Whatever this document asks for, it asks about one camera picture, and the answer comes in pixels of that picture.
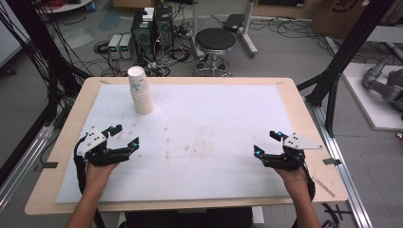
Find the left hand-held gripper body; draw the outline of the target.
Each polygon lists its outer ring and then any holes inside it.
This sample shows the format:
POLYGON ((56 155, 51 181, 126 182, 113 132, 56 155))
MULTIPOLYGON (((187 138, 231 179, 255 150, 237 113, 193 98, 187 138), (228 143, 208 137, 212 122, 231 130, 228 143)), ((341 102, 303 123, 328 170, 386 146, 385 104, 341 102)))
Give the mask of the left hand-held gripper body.
POLYGON ((128 161, 130 156, 123 153, 125 147, 117 149, 107 147, 107 140, 102 136, 103 131, 92 126, 86 135, 77 142, 75 155, 83 157, 95 166, 107 166, 128 161))

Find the stack of white paper cups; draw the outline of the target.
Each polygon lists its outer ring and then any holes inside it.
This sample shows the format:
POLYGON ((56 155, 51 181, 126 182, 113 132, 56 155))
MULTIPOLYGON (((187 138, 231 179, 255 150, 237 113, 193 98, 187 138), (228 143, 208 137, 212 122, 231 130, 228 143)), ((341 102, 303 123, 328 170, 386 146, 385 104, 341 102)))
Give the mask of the stack of white paper cups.
POLYGON ((150 86, 147 86, 145 89, 131 87, 130 92, 138 114, 147 115, 154 110, 154 100, 150 86))

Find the person's left hand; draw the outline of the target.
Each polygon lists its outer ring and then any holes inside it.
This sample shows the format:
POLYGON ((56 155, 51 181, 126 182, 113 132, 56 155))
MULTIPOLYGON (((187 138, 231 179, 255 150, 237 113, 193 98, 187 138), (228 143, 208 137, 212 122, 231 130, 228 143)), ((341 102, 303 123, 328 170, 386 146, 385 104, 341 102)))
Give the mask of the person's left hand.
POLYGON ((107 185, 109 176, 118 166, 118 163, 107 166, 95 166, 89 163, 86 167, 85 192, 91 195, 101 195, 107 185))

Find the thin wooden stick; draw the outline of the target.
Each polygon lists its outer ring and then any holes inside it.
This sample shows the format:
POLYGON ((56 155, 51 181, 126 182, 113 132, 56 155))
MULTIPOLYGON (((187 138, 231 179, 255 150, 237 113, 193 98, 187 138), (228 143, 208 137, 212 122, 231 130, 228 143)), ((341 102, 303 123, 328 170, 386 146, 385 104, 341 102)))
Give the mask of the thin wooden stick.
POLYGON ((322 181, 317 179, 316 177, 312 177, 312 179, 323 189, 325 190, 331 197, 335 197, 335 193, 331 191, 330 188, 328 188, 322 181))

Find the white foam mat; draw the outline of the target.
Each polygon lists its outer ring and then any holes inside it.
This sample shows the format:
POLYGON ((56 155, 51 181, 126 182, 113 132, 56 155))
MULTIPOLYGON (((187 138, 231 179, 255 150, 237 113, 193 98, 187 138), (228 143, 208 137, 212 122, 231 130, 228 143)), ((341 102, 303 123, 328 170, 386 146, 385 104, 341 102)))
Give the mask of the white foam mat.
POLYGON ((82 127, 123 130, 115 149, 139 149, 113 172, 104 202, 284 197, 281 178, 254 155, 280 154, 271 131, 294 130, 274 85, 153 85, 154 109, 136 112, 127 85, 102 85, 82 127))

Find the white table leg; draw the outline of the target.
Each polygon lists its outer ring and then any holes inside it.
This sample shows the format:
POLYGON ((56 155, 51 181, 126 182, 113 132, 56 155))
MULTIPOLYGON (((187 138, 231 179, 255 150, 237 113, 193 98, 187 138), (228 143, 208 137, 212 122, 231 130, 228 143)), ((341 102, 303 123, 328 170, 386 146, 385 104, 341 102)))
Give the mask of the white table leg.
POLYGON ((264 228, 264 215, 261 206, 252 207, 253 228, 264 228))

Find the grey bench power supply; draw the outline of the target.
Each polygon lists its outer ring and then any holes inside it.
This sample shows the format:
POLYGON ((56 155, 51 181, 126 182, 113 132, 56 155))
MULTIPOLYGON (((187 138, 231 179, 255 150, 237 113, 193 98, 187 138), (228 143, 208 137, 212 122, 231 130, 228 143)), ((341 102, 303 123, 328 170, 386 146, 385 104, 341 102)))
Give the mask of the grey bench power supply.
POLYGON ((120 41, 120 50, 123 59, 130 59, 133 55, 134 47, 132 36, 130 34, 124 34, 120 41))
POLYGON ((122 54, 120 51, 121 35, 114 35, 108 43, 108 50, 112 59, 121 59, 122 54))

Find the person's dark clothing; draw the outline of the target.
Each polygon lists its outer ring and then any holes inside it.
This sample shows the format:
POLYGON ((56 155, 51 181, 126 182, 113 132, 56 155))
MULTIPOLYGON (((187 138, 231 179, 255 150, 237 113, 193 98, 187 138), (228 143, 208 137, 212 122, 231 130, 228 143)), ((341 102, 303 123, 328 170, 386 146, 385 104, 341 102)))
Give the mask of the person's dark clothing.
POLYGON ((125 213, 124 228, 252 228, 251 207, 215 208, 205 212, 177 210, 125 213))

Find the black computer tower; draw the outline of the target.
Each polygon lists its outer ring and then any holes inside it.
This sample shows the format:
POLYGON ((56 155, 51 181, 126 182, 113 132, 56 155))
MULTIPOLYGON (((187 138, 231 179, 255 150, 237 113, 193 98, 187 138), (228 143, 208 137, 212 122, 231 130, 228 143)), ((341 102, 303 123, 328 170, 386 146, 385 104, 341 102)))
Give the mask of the black computer tower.
POLYGON ((164 48, 173 47, 173 26, 172 26, 172 7, 161 6, 157 8, 155 22, 157 26, 158 40, 160 46, 164 48))
POLYGON ((133 17, 131 32, 136 44, 138 53, 146 60, 153 62, 155 55, 153 52, 155 42, 155 23, 144 20, 145 11, 139 10, 133 17))

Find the white base board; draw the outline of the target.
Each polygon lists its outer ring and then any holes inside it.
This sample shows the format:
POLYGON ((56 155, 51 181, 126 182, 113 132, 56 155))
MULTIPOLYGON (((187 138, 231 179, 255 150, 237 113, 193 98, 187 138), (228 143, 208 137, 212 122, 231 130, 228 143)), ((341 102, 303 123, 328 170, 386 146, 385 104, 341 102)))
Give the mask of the white base board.
POLYGON ((403 131, 403 113, 380 94, 362 86, 364 74, 371 67, 372 64, 350 63, 343 72, 343 79, 373 129, 403 131))

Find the black round stool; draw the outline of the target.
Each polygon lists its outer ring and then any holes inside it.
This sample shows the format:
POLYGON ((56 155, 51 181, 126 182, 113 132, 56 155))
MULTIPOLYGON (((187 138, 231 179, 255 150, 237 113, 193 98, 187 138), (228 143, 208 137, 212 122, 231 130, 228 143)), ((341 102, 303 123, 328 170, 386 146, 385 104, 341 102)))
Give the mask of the black round stool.
POLYGON ((235 46, 233 34, 223 28, 206 28, 195 37, 195 45, 204 56, 200 57, 193 71, 194 76, 230 77, 230 64, 222 58, 235 46))

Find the flat black device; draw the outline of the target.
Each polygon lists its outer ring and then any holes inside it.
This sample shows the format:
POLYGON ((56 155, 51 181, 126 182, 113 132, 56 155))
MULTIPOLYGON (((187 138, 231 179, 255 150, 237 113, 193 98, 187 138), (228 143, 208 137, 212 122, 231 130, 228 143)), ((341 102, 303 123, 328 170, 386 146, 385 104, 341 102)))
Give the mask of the flat black device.
POLYGON ((244 14, 230 14, 224 22, 223 28, 227 31, 237 32, 243 27, 244 19, 244 14))

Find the white round table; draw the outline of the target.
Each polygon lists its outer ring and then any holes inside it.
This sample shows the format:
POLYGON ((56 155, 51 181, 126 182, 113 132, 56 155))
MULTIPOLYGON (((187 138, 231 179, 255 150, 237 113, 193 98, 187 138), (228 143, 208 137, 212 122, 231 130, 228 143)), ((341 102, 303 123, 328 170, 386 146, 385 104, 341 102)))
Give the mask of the white round table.
POLYGON ((92 4, 93 0, 38 0, 36 11, 39 13, 59 13, 92 4))

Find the white board panel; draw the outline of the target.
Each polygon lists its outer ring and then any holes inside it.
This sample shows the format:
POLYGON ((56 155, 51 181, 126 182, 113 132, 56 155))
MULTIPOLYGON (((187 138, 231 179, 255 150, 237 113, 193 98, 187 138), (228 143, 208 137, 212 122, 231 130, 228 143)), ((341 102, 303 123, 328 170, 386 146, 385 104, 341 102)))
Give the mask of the white board panel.
MULTIPOLYGON (((12 12, 6 0, 0 0, 0 16, 4 15, 6 21, 11 21, 14 25, 20 23, 12 12)), ((19 50, 20 44, 0 20, 0 68, 3 67, 19 50)))

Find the aluminium rail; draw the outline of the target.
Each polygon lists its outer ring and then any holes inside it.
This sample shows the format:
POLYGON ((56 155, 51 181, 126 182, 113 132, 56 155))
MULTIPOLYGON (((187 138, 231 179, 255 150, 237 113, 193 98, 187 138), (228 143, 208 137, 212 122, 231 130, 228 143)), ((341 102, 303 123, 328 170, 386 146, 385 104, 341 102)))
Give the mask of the aluminium rail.
POLYGON ((53 132, 53 125, 43 126, 35 137, 29 141, 28 148, 24 150, 22 158, 16 163, 5 183, 0 187, 0 213, 4 211, 25 176, 40 157, 40 154, 45 151, 53 132))
POLYGON ((317 125, 318 132, 324 141, 331 158, 340 161, 340 164, 336 165, 336 170, 346 187, 348 193, 348 204, 355 219, 356 226, 358 228, 374 228, 355 187, 355 183, 349 172, 347 163, 344 161, 336 139, 333 138, 325 128, 325 113, 320 107, 315 107, 309 103, 305 104, 314 120, 314 123, 317 125))

